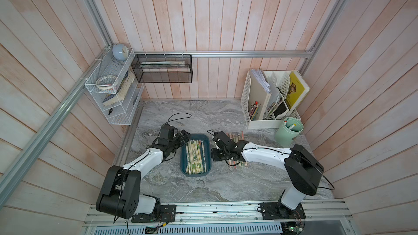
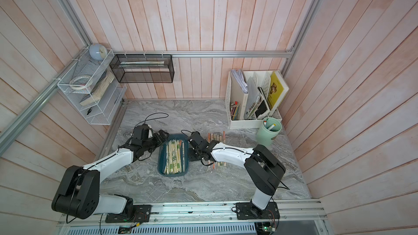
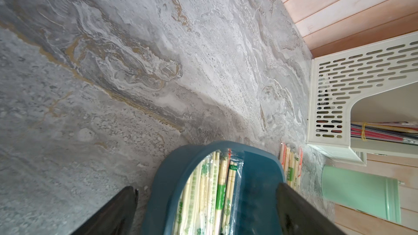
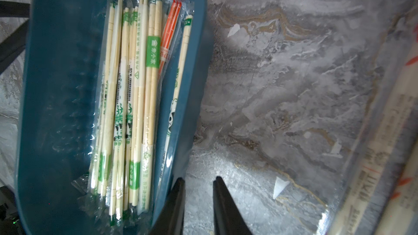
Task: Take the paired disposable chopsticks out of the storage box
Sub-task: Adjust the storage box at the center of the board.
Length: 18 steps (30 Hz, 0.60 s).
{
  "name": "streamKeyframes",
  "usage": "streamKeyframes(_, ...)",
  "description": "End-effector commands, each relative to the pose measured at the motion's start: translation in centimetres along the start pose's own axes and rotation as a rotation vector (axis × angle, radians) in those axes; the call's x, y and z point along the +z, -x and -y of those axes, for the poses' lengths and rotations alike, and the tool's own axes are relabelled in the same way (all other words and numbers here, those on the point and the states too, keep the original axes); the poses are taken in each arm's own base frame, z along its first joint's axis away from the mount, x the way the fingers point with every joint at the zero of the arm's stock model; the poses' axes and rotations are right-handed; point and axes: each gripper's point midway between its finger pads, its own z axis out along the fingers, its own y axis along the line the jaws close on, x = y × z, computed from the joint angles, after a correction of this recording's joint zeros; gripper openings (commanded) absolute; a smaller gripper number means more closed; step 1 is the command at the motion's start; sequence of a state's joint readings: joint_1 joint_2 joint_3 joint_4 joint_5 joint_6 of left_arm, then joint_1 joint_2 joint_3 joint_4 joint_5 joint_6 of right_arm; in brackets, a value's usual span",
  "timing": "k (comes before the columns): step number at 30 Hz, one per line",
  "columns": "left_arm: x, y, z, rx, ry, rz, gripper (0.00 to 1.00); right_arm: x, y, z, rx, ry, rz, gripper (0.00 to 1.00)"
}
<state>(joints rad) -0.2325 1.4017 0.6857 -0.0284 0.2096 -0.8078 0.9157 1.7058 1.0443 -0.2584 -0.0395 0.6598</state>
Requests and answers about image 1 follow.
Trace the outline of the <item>teal plastic storage tray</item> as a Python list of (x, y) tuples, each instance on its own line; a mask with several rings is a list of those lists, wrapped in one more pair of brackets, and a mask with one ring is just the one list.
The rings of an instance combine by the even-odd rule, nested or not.
[(210, 140), (204, 134), (192, 134), (181, 148), (180, 168), (188, 177), (203, 177), (212, 169)]

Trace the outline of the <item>red printed chopsticks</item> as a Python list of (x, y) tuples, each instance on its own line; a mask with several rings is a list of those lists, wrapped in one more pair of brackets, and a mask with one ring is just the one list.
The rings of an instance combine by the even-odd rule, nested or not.
[[(243, 131), (242, 131), (241, 136), (240, 136), (240, 140), (243, 140), (243, 139), (244, 139), (244, 135), (243, 135)], [(240, 166), (247, 166), (247, 163), (246, 162), (241, 162)]]

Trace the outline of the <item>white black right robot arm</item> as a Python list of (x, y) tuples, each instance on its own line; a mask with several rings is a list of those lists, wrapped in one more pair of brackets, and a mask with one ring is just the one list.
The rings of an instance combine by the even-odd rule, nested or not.
[(226, 133), (208, 130), (216, 145), (211, 150), (214, 162), (224, 161), (229, 166), (240, 163), (256, 162), (275, 166), (285, 170), (291, 184), (281, 194), (277, 203), (262, 202), (258, 212), (264, 220), (306, 218), (302, 201), (307, 196), (314, 196), (324, 176), (322, 164), (303, 146), (294, 145), (292, 148), (272, 148), (251, 143), (246, 140), (234, 141)]

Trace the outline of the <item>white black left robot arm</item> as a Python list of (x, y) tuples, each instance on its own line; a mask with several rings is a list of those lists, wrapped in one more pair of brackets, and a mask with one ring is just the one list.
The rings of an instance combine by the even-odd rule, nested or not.
[(155, 196), (140, 193), (142, 178), (189, 141), (190, 133), (164, 124), (146, 153), (123, 166), (113, 165), (109, 168), (96, 202), (96, 210), (110, 214), (115, 219), (140, 217), (149, 222), (159, 220), (161, 201)]

